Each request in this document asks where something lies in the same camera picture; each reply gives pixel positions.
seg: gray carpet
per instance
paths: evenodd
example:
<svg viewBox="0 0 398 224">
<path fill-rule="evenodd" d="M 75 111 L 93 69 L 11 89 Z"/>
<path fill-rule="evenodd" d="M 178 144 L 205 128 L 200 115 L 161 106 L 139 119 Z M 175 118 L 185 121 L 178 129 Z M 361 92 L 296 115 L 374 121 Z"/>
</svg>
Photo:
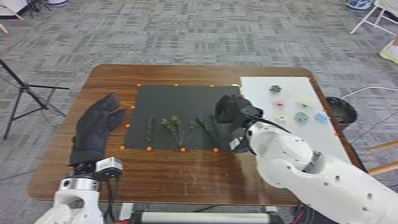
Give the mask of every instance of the gray carpet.
<svg viewBox="0 0 398 224">
<path fill-rule="evenodd" d="M 317 75 L 326 95 L 344 96 L 368 86 L 398 87 L 398 66 L 377 55 L 392 35 L 370 26 L 349 34 L 363 16 L 344 0 L 74 1 L 52 12 L 43 9 L 34 19 L 27 14 L 26 21 L 2 20 L 11 34 L 0 33 L 0 57 L 29 82 L 72 88 L 54 97 L 66 112 L 91 69 L 109 63 L 301 66 Z M 0 130 L 17 94 L 0 80 Z M 397 97 L 397 92 L 368 90 L 347 98 L 360 111 L 345 131 L 351 140 L 398 111 Z M 26 98 L 20 111 L 34 106 Z M 61 117 L 38 113 L 17 122 L 10 140 L 0 140 L 0 223 L 33 223 L 50 208 L 50 202 L 31 199 L 27 185 L 61 123 Z M 397 150 L 368 151 L 397 138 L 398 116 L 354 144 L 368 168 L 398 159 Z M 392 172 L 377 178 L 393 185 L 397 177 Z M 258 207 L 221 209 L 262 211 Z"/>
</svg>

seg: plant sprig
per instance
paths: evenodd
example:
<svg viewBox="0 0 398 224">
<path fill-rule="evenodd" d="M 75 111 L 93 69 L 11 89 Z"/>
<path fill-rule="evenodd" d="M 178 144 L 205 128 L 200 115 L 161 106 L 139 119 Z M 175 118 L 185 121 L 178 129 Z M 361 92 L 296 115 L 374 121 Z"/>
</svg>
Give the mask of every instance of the plant sprig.
<svg viewBox="0 0 398 224">
<path fill-rule="evenodd" d="M 198 128 L 198 123 L 196 121 L 191 121 L 191 129 L 189 129 L 189 133 L 184 131 L 184 127 L 182 127 L 182 120 L 178 116 L 173 116 L 171 119 L 162 119 L 162 125 L 166 126 L 166 128 L 171 131 L 171 134 L 175 136 L 177 142 L 178 142 L 178 146 L 180 148 L 185 146 L 185 143 L 193 137 L 196 128 Z"/>
<path fill-rule="evenodd" d="M 146 123 L 146 141 L 153 142 L 153 129 L 155 129 L 155 117 L 152 116 L 148 118 L 148 123 Z"/>
<path fill-rule="evenodd" d="M 200 124 L 210 138 L 212 138 L 214 146 L 217 148 L 221 148 L 223 140 L 221 140 L 221 134 L 219 134 L 219 129 L 217 129 L 217 125 L 216 125 L 216 116 L 214 115 L 210 116 L 209 122 L 200 117 L 196 118 L 196 121 L 198 121 L 198 124 Z"/>
</svg>

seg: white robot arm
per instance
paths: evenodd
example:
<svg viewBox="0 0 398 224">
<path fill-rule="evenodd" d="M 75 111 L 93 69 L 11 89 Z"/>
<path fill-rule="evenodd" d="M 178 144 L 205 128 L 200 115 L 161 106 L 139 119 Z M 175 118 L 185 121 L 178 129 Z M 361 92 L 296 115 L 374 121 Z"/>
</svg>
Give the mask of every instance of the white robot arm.
<svg viewBox="0 0 398 224">
<path fill-rule="evenodd" d="M 267 183 L 289 188 L 301 201 L 344 224 L 397 224 L 398 194 L 335 156 L 317 153 L 305 140 L 257 122 L 248 139 Z"/>
</svg>

